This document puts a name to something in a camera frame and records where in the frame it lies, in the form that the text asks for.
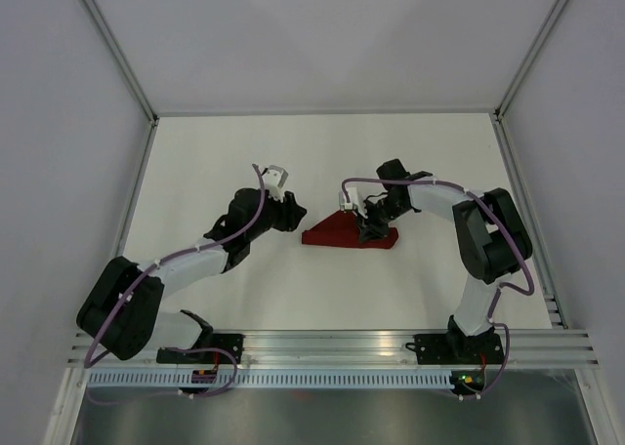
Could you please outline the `dark red cloth napkin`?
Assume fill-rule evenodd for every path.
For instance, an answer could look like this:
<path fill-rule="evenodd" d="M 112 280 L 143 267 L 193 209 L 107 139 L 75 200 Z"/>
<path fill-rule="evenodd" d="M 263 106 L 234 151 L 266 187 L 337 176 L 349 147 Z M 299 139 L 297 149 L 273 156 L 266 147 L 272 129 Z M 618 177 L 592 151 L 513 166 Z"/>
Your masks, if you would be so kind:
<path fill-rule="evenodd" d="M 305 246 L 327 248 L 390 250 L 398 239 L 399 233 L 392 227 L 385 237 L 361 242 L 356 216 L 353 213 L 337 211 L 305 230 L 301 243 Z"/>

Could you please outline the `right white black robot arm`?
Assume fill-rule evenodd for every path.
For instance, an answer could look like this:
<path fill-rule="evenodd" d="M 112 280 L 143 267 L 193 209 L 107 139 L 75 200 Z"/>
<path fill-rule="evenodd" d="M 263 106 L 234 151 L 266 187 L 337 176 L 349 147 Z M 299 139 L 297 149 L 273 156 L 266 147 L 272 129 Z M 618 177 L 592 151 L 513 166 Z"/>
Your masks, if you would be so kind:
<path fill-rule="evenodd" d="M 526 263 L 533 246 L 511 194 L 503 188 L 478 193 L 429 172 L 410 174 L 398 159 L 376 173 L 385 188 L 377 197 L 361 197 L 355 179 L 342 185 L 342 207 L 355 215 L 359 242 L 389 236 L 390 224 L 408 212 L 427 212 L 454 225 L 468 273 L 445 333 L 416 334 L 406 349 L 420 365 L 503 364 L 505 347 L 493 321 L 502 291 L 510 288 L 527 297 L 535 291 Z"/>

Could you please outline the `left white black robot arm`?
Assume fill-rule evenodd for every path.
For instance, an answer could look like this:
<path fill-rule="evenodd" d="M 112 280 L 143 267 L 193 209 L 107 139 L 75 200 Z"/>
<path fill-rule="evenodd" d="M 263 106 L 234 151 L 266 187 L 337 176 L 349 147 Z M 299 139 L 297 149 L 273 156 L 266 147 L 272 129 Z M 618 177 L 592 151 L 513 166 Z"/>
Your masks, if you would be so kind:
<path fill-rule="evenodd" d="M 293 232 L 306 214 L 291 191 L 277 199 L 260 188 L 241 188 L 193 246 L 151 263 L 110 260 L 76 316 L 78 328 L 93 339 L 84 366 L 110 354 L 134 357 L 150 340 L 166 293 L 234 269 L 254 240 L 270 230 Z"/>

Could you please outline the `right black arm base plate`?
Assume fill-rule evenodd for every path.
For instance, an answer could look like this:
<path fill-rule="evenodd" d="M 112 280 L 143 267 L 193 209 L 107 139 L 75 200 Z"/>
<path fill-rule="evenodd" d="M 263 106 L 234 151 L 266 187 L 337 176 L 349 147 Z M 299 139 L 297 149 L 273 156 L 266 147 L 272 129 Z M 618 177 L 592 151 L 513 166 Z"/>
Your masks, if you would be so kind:
<path fill-rule="evenodd" d="M 497 334 L 484 341 L 453 342 L 446 334 L 416 334 L 405 347 L 411 350 L 421 366 L 481 366 L 500 365 L 504 347 Z"/>

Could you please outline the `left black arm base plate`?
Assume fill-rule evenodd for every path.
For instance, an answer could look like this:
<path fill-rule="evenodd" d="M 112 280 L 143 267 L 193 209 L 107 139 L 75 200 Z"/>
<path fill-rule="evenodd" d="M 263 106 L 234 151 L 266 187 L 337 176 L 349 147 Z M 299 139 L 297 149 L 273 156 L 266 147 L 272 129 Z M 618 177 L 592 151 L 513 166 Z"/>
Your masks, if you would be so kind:
<path fill-rule="evenodd" d="M 213 333 L 189 348 L 159 348 L 156 363 L 164 365 L 238 365 L 244 350 L 242 334 Z"/>

